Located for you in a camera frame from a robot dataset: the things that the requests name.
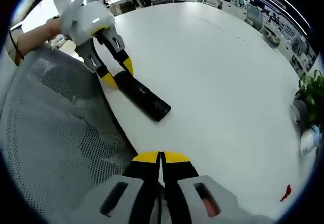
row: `red object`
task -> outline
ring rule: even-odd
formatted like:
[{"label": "red object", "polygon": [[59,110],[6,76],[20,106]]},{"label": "red object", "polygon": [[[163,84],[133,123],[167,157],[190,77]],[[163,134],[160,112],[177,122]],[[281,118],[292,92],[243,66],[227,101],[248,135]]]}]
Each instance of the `red object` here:
[{"label": "red object", "polygon": [[290,187],[290,185],[287,185],[286,192],[285,192],[284,196],[282,197],[281,202],[284,201],[285,198],[287,198],[290,195],[291,191],[292,191],[292,188]]},{"label": "red object", "polygon": [[202,202],[204,203],[204,206],[206,208],[209,217],[214,217],[220,213],[218,208],[214,206],[208,198],[203,198]]}]

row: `round table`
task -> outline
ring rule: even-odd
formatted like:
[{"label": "round table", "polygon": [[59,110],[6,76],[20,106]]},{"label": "round table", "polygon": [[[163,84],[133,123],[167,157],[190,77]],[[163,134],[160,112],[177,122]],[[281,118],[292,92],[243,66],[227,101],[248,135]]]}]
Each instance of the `round table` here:
[{"label": "round table", "polygon": [[[248,24],[201,3],[164,4],[116,17],[134,76],[172,107],[159,123],[102,83],[138,153],[184,153],[200,175],[252,214],[279,218],[298,197],[315,152],[299,153],[290,120],[298,76]],[[96,43],[109,68],[109,51]],[[291,185],[292,192],[280,199]]]}]

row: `black remote control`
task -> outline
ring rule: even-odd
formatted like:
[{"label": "black remote control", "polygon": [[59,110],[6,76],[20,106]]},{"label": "black remote control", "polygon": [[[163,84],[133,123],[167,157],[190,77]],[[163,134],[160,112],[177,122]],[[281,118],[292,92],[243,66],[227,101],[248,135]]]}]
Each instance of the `black remote control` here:
[{"label": "black remote control", "polygon": [[171,110],[170,105],[136,80],[129,72],[118,73],[114,80],[119,89],[153,120],[160,122]]}]

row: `desk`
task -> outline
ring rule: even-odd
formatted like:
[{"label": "desk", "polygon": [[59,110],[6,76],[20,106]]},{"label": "desk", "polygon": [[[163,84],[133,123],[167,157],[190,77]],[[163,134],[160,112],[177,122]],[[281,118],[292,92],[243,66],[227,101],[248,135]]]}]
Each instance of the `desk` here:
[{"label": "desk", "polygon": [[306,65],[304,65],[302,59],[292,50],[290,43],[287,42],[283,34],[280,32],[279,26],[276,25],[273,21],[270,21],[270,23],[263,23],[263,27],[268,27],[272,32],[275,33],[277,37],[281,39],[278,50],[289,61],[296,73],[299,76],[302,76],[304,73],[307,74],[308,70]]},{"label": "desk", "polygon": [[120,9],[120,5],[122,3],[130,2],[132,0],[109,0],[109,10],[111,13],[113,13],[115,16],[122,14],[122,10]]},{"label": "desk", "polygon": [[243,21],[247,18],[247,9],[237,6],[235,3],[222,0],[222,10]]},{"label": "desk", "polygon": [[[184,153],[243,209],[278,218],[315,157],[299,155],[289,117],[299,78],[284,56],[248,24],[201,3],[131,11],[116,17],[116,28],[135,77],[172,107],[156,123],[102,84],[136,151]],[[106,48],[95,47],[107,67],[116,64]],[[280,202],[288,184],[291,195]]]}]

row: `wrist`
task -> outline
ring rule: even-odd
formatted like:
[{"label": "wrist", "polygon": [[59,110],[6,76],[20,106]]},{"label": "wrist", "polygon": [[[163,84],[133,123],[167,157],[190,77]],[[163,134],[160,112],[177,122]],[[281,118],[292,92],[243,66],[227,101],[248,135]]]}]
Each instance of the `wrist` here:
[{"label": "wrist", "polygon": [[61,18],[48,20],[45,24],[49,38],[61,34]]}]

